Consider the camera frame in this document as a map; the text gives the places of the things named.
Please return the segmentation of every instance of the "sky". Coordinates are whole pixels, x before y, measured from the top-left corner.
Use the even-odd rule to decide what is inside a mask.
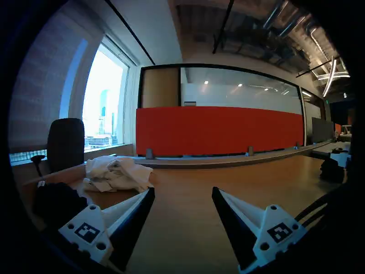
[[[85,135],[99,133],[100,94],[108,90],[106,99],[105,130],[111,132],[111,113],[114,113],[114,125],[117,125],[118,103],[123,68],[100,51],[96,52],[86,84],[83,101],[83,123]]]

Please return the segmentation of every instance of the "ceiling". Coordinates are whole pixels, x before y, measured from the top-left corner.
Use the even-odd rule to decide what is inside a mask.
[[[228,6],[229,0],[175,0],[181,34],[213,49]],[[284,0],[235,0],[222,34],[217,53],[260,59],[294,74],[338,56],[311,14]],[[328,81],[321,75],[330,70],[328,62],[311,72],[319,89]],[[335,72],[347,73],[340,58]],[[334,86],[347,90],[349,79],[334,78],[333,83],[341,80]]]

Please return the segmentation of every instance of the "recessed light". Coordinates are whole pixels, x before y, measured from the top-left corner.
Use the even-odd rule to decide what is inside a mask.
[[[309,93],[305,92],[305,91],[302,91],[303,94],[309,96],[309,97],[312,97]]]

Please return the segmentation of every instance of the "ceiling light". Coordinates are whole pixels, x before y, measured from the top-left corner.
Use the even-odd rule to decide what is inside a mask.
[[[331,66],[331,71],[329,72],[329,79],[328,82],[326,84],[326,88],[324,89],[323,92],[323,97],[326,96],[329,87],[331,86],[332,80],[334,79],[334,71],[336,70],[336,59],[334,59],[334,57],[332,56],[332,66]]]
[[[312,97],[309,93],[305,92],[305,91],[302,91],[303,94],[309,96],[309,97]]]
[[[335,75],[334,78],[350,78],[350,75]],[[324,77],[321,77],[321,78],[318,78],[318,80],[325,80],[325,79],[328,79],[329,76],[324,76]]]

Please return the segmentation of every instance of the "black cloth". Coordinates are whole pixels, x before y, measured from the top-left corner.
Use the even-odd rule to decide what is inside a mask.
[[[79,197],[67,184],[46,184],[36,191],[33,212],[47,225],[59,229],[87,206],[86,198]]]
[[[331,158],[326,159],[321,165],[320,178],[330,183],[341,184],[344,180],[344,168],[339,167],[339,163]]]

